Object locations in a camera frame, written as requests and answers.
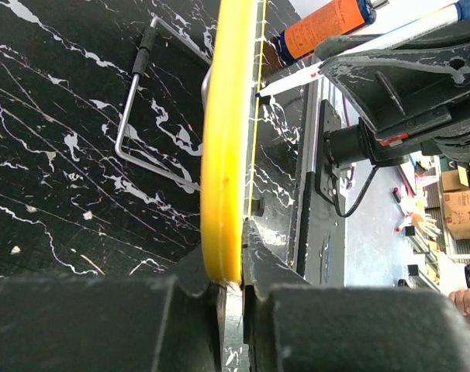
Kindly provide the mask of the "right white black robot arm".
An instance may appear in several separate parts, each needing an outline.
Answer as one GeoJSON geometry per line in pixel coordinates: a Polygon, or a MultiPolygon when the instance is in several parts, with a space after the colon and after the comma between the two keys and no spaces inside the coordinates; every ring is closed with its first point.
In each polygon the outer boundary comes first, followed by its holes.
{"type": "Polygon", "coordinates": [[[356,125],[325,132],[329,159],[387,167],[420,151],[470,163],[470,19],[392,49],[354,52],[371,40],[333,36],[315,50],[359,115],[356,125]]]}

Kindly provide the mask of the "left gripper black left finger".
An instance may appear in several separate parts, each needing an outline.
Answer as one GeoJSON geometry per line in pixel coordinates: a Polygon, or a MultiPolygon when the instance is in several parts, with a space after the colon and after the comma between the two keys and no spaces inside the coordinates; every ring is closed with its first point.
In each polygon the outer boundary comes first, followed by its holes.
{"type": "Polygon", "coordinates": [[[0,371],[219,371],[226,290],[195,249],[151,276],[0,282],[0,371]]]}

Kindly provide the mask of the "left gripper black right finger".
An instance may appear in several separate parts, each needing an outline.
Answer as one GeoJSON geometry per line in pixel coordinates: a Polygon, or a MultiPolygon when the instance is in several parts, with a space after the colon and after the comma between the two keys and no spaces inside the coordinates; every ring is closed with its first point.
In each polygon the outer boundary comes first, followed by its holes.
{"type": "Polygon", "coordinates": [[[470,371],[470,335],[431,290],[321,288],[243,227],[244,342],[252,371],[470,371]]]}

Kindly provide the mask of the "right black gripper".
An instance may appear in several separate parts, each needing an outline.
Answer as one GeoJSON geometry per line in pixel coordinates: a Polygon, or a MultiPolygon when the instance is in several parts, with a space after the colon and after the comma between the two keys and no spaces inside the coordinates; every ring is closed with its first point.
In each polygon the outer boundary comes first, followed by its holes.
{"type": "Polygon", "coordinates": [[[331,36],[313,53],[366,121],[359,121],[361,155],[378,167],[400,165],[417,151],[470,163],[470,19],[338,56],[381,35],[331,36]]]}

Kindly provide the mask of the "white board with orange frame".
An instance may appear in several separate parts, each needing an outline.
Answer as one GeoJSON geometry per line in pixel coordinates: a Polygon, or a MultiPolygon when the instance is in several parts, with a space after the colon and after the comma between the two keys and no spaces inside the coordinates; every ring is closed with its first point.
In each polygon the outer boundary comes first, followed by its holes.
{"type": "Polygon", "coordinates": [[[242,281],[247,144],[260,1],[222,1],[204,114],[200,233],[208,278],[242,281]]]}

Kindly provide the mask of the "white marker pen blue cap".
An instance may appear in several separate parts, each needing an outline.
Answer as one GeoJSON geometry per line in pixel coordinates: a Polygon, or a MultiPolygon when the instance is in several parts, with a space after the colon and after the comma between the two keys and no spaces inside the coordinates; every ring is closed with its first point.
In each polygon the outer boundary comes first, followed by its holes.
{"type": "MultiPolygon", "coordinates": [[[[388,33],[384,33],[373,40],[345,50],[338,54],[338,56],[342,57],[369,50],[393,49],[413,41],[420,36],[427,35],[430,32],[466,19],[470,19],[470,0],[460,0],[426,14],[388,33]]],[[[295,72],[294,74],[290,74],[287,77],[270,83],[269,86],[262,88],[255,96],[261,98],[270,95],[277,95],[283,91],[309,84],[320,77],[321,68],[324,64],[324,61],[312,64],[295,72]]]]}

